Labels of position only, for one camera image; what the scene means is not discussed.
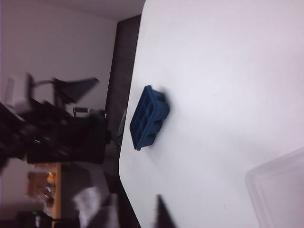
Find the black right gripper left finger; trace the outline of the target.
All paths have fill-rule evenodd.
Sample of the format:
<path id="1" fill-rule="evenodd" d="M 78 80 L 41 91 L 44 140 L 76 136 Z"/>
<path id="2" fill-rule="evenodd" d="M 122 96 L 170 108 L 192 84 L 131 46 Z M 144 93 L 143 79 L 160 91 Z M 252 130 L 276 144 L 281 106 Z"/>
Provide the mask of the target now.
<path id="1" fill-rule="evenodd" d="M 111 193 L 102 203 L 96 216 L 96 228 L 118 228 L 118 212 L 118 195 L 116 193 Z"/>

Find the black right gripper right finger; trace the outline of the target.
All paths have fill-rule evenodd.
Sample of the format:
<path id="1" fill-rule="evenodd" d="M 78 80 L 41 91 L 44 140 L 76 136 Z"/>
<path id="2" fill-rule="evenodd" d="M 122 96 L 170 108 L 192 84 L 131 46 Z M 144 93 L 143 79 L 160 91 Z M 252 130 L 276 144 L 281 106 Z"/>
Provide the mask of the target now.
<path id="1" fill-rule="evenodd" d="M 157 195 L 155 212 L 156 215 L 153 228 L 176 228 L 176 225 L 161 195 Z"/>

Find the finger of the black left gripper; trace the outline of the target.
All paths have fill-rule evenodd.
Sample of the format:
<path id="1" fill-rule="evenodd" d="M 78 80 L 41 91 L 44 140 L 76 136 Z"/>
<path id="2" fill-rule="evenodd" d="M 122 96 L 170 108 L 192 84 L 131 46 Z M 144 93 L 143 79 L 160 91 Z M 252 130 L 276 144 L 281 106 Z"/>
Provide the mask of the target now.
<path id="1" fill-rule="evenodd" d="M 77 103 L 83 96 L 90 92 L 97 84 L 97 78 L 89 78 L 78 81 L 53 80 L 55 103 Z"/>

